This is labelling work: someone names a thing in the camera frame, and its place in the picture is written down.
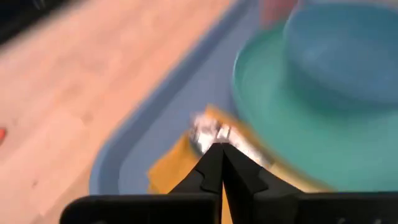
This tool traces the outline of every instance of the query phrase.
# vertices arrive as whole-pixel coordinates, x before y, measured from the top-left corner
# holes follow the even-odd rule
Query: red object
[[[6,138],[7,131],[5,128],[0,128],[0,144],[3,142],[4,138]]]
[[[262,23],[270,28],[279,20],[287,19],[297,0],[263,0]]]

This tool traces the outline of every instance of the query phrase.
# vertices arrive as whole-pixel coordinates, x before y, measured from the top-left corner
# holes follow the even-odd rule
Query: blue tray
[[[145,194],[146,172],[208,103],[234,112],[233,64],[259,28],[258,0],[237,0],[191,54],[120,127],[99,152],[90,194]]]

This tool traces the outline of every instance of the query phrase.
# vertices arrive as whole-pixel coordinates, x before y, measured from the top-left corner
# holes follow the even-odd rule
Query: bowl
[[[318,105],[398,108],[398,13],[372,4],[315,4],[284,29],[292,83]]]

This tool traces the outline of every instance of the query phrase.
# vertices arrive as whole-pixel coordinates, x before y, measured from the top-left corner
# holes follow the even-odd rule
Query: yellow cloth
[[[250,129],[233,117],[225,114],[224,112],[216,109],[213,106],[208,106],[206,108],[205,114],[217,119],[218,121],[221,121],[222,123],[230,124],[238,128],[239,132],[243,136],[245,136],[245,138],[247,138],[252,144],[260,145],[260,142],[257,140],[257,138],[255,138],[253,134],[251,134]],[[160,158],[148,171],[148,191],[152,194],[169,193],[178,183],[180,183],[185,178],[185,176],[187,176],[187,174],[196,165],[198,160],[199,157],[190,147],[187,134],[184,134],[177,141],[174,147],[168,153],[166,153],[166,155]],[[320,187],[319,185],[310,184],[310,182],[304,179],[302,175],[292,171],[287,166],[282,165],[281,163],[273,163],[268,171],[305,192],[320,192],[326,190],[326,188]],[[222,224],[232,223],[224,190],[221,222]]]

